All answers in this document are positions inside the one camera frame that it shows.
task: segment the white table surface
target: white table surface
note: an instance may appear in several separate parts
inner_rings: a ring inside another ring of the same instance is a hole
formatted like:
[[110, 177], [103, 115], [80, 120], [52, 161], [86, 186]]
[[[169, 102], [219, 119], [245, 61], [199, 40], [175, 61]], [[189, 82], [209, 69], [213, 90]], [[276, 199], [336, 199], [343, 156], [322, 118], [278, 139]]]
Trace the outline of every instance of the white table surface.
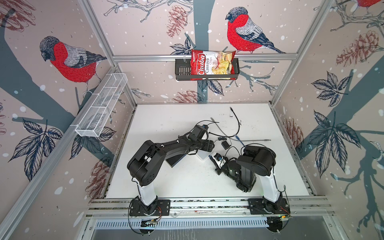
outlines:
[[[277, 186], [283, 190], [286, 185], [288, 196], [305, 196], [308, 191], [301, 179], [299, 171], [285, 144], [279, 127], [268, 104], [162, 104], [139, 105], [135, 112], [127, 139], [121, 152], [118, 164], [107, 192], [107, 198], [133, 198], [138, 195], [137, 185], [131, 182], [127, 164], [146, 140], [167, 142], [177, 139], [201, 120], [214, 118], [220, 128], [227, 134], [237, 131], [237, 121], [229, 107], [232, 107], [240, 120], [241, 140], [271, 139], [258, 142], [276, 153], [275, 177]], [[222, 135], [215, 124], [209, 125], [209, 131]], [[240, 142], [232, 141], [239, 151]], [[214, 152], [222, 155], [226, 150], [221, 141], [215, 143]], [[238, 157], [237, 151], [231, 148], [227, 157]], [[173, 168], [164, 161], [153, 181], [158, 197], [256, 197], [262, 196], [263, 190], [258, 179], [251, 192], [244, 193], [236, 187], [234, 181], [223, 173], [216, 174], [214, 164], [209, 158], [201, 161], [197, 156], [185, 156]]]

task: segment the white basket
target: white basket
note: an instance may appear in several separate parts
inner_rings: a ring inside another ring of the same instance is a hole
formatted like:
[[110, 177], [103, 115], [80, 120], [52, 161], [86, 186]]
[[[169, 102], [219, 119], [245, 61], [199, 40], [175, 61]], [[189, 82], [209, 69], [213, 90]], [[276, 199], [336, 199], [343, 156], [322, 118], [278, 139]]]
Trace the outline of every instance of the white basket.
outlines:
[[127, 76], [124, 73], [112, 73], [107, 83], [98, 93], [91, 107], [76, 128], [81, 137], [99, 137], [116, 102], [122, 93]]

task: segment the red and white chip bag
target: red and white chip bag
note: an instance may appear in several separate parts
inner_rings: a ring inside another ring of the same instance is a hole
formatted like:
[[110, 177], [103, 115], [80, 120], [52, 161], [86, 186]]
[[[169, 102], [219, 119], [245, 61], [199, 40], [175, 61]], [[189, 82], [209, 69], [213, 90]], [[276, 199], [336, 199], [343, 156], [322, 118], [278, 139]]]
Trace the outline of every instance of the red and white chip bag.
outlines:
[[[210, 74], [235, 74], [232, 61], [235, 51], [230, 53], [192, 50], [191, 74], [210, 75]], [[232, 79], [235, 78], [209, 78], [209, 79]], [[202, 78], [192, 78], [191, 80], [202, 80]]]

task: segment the white spot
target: white spot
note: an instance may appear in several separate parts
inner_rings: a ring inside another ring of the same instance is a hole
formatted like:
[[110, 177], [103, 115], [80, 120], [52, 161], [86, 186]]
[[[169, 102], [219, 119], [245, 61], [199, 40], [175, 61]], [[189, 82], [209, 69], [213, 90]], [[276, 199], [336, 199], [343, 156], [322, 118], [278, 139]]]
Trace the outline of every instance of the white spot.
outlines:
[[358, 4], [357, 3], [355, 3], [352, 7], [351, 7], [351, 13], [352, 12], [354, 12], [354, 11], [356, 11], [356, 9], [358, 8]]
[[63, 191], [63, 187], [58, 187], [58, 188], [55, 190], [55, 194], [56, 194], [56, 195], [59, 195], [59, 194], [61, 194], [62, 191]]
[[345, 166], [345, 174], [347, 174], [347, 175], [351, 174], [351, 170], [349, 169], [348, 165]]
[[76, 218], [76, 221], [73, 223], [73, 227], [75, 227], [80, 222], [83, 215], [84, 215], [84, 212], [80, 213], [80, 215]]

